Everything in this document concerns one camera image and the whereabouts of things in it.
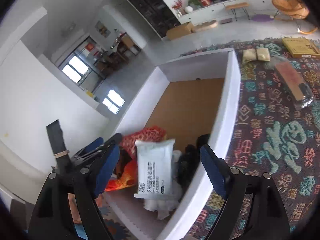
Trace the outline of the green plant red pot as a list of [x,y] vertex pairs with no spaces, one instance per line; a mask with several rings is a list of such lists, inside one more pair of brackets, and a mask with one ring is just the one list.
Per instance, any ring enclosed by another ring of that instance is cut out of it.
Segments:
[[188,5],[196,9],[207,7],[210,4],[210,0],[188,0]]

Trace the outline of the beige small pillow right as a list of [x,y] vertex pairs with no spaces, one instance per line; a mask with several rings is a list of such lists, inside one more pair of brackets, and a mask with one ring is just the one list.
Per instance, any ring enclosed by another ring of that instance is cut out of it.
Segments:
[[257,53],[257,60],[258,61],[270,62],[271,57],[270,57],[270,52],[269,52],[268,48],[257,48],[256,53]]

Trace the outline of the red flower vase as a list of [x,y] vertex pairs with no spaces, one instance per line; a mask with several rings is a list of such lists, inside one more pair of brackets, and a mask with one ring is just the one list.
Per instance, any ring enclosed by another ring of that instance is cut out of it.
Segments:
[[171,7],[176,11],[178,17],[182,17],[184,15],[182,0],[175,1]]

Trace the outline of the yellow flat cardboard box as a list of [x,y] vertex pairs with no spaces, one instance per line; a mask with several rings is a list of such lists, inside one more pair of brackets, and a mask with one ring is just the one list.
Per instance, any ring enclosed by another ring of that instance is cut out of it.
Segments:
[[306,38],[282,38],[284,46],[294,58],[319,59],[319,48]]

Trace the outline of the white storage box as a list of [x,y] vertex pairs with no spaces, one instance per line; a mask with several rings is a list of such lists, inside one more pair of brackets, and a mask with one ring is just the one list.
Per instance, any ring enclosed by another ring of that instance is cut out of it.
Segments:
[[[215,154],[225,158],[233,135],[240,93],[240,68],[233,48],[183,56],[157,66],[115,127],[123,135],[159,126],[183,150],[203,134]],[[194,224],[212,184],[199,166],[168,221],[147,211],[133,189],[106,194],[121,222],[137,239],[182,239]]]

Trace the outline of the patterned woven table cloth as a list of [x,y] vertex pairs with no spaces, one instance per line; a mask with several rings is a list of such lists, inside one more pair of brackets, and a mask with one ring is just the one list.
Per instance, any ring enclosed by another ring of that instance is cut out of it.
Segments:
[[[319,59],[294,58],[282,38],[215,44],[187,56],[234,48],[241,72],[239,107],[226,162],[244,174],[271,174],[283,200],[291,233],[306,226],[319,200]],[[267,48],[288,60],[311,88],[316,102],[296,110],[268,62],[242,64],[245,49]],[[205,239],[223,205],[214,191],[186,236]]]

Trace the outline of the white round vase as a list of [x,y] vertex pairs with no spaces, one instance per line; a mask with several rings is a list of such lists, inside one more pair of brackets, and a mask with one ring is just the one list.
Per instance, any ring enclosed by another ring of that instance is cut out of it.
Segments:
[[193,12],[193,8],[191,6],[186,6],[184,10],[187,14]]

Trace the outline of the red mesh pouch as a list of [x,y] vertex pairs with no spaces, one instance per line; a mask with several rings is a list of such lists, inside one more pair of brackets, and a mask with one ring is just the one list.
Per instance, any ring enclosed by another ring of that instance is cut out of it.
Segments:
[[132,159],[136,157],[136,140],[144,142],[160,142],[165,140],[167,133],[164,129],[153,126],[149,128],[144,128],[138,132],[125,135],[120,143],[121,148],[123,148]]

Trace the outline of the orange butterfly chair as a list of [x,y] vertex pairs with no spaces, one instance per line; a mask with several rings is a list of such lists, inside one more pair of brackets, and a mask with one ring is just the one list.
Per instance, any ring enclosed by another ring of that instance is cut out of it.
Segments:
[[318,27],[314,24],[314,28],[310,31],[303,31],[298,20],[306,20],[310,14],[310,10],[302,0],[271,0],[273,6],[277,9],[274,18],[283,14],[289,17],[289,21],[295,22],[297,31],[303,35],[310,35],[318,30]]

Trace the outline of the small wooden bench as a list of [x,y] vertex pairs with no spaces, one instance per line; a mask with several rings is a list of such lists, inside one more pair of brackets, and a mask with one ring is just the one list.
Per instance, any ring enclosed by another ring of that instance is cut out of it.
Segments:
[[235,18],[235,20],[238,20],[237,14],[236,14],[236,9],[242,9],[243,12],[245,13],[245,15],[247,16],[248,20],[250,20],[250,15],[247,11],[247,8],[249,7],[249,3],[248,2],[242,2],[242,3],[235,3],[235,4],[231,4],[231,5],[227,5],[225,6],[226,10],[230,10]]

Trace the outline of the black tall shelf cabinet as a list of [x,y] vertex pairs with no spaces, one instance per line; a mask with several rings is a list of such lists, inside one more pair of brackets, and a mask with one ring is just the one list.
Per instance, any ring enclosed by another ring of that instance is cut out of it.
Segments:
[[180,25],[174,13],[163,0],[128,0],[148,21],[160,38],[167,31]]

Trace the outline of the white long tv cabinet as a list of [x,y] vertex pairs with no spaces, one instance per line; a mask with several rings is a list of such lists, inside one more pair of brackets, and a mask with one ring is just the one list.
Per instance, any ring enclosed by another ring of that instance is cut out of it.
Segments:
[[[242,2],[249,3],[247,11],[250,17],[256,14],[273,15],[276,12],[276,8],[273,6],[271,0],[228,0],[201,9],[196,9],[189,14],[183,15],[178,20],[180,24],[191,22],[193,25],[197,25],[212,20],[221,21],[229,18],[235,19],[232,12],[226,10],[225,6]],[[246,16],[242,9],[236,9],[236,14],[238,18]]]

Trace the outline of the grey wipes packet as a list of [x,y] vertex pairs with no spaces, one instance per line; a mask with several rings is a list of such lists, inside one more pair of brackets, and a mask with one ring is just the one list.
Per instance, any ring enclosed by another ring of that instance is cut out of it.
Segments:
[[138,189],[140,199],[167,200],[172,194],[172,156],[174,139],[161,142],[136,140]]

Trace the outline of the brown cardboard box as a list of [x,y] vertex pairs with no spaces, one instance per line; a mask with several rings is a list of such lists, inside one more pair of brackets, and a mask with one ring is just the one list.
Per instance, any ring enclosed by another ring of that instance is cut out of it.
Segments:
[[193,24],[191,22],[187,22],[176,26],[167,31],[167,38],[169,40],[175,40],[180,37],[184,37],[193,33]]

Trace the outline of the purple round floor mat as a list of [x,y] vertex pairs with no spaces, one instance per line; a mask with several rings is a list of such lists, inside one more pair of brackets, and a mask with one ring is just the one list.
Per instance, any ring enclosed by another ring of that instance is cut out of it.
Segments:
[[251,17],[251,20],[254,22],[270,22],[274,20],[274,17],[272,15],[265,15],[265,14],[256,14]]

